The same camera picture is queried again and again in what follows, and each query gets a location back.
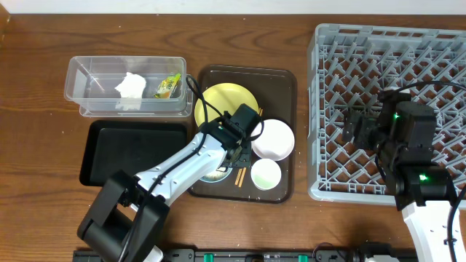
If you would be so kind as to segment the light blue bowl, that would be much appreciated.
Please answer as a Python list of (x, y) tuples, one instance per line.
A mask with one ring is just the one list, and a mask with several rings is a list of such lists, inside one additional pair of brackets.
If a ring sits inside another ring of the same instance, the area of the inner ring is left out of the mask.
[(226, 178), (232, 171), (230, 167), (219, 167), (217, 170), (209, 172), (200, 178), (205, 183), (217, 183)]

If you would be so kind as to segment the white napkin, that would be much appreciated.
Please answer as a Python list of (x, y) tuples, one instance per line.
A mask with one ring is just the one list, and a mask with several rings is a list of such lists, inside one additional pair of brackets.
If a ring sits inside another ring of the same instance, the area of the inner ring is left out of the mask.
[(123, 111), (139, 110), (145, 88), (146, 80), (142, 76), (127, 72), (123, 81), (115, 87), (121, 96), (115, 108)]

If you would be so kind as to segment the pink bowl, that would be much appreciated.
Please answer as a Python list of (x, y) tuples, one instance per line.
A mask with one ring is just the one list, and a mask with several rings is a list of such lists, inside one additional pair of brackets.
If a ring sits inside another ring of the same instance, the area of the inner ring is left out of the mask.
[(264, 120), (264, 127), (258, 124), (252, 136), (259, 135), (252, 144), (254, 153), (262, 159), (280, 161), (288, 157), (295, 145), (292, 129), (278, 119)]

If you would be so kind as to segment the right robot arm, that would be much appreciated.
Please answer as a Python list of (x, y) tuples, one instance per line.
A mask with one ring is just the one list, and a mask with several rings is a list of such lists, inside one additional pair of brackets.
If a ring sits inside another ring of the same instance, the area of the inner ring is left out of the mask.
[(370, 117), (351, 111), (342, 139), (372, 151), (385, 186), (395, 198), (419, 261), (464, 261), (457, 192), (449, 171), (433, 162), (436, 114), (402, 90), (383, 90), (382, 109)]

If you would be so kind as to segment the white cup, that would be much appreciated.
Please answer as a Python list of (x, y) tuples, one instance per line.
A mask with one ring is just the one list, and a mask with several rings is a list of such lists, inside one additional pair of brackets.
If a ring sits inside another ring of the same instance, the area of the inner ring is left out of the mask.
[(278, 163), (271, 159), (256, 161), (250, 170), (254, 185), (262, 191), (275, 188), (281, 181), (281, 169)]

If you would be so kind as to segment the green snack wrapper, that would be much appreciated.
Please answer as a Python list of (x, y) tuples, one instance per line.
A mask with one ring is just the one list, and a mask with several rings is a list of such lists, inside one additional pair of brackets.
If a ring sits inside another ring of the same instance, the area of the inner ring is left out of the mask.
[(181, 80), (181, 74), (175, 74), (168, 76), (163, 80), (157, 87), (156, 92), (154, 93), (155, 98), (159, 99), (168, 99), (175, 92), (176, 87), (178, 86), (179, 81)]

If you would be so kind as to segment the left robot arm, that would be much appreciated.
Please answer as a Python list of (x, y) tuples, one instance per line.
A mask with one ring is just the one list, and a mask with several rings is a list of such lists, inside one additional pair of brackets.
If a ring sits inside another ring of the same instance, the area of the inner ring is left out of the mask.
[(103, 185), (77, 229), (77, 236), (103, 261), (161, 261), (156, 246), (170, 206), (201, 177), (240, 159), (262, 118), (242, 104), (204, 122), (193, 139), (146, 171), (119, 171)]

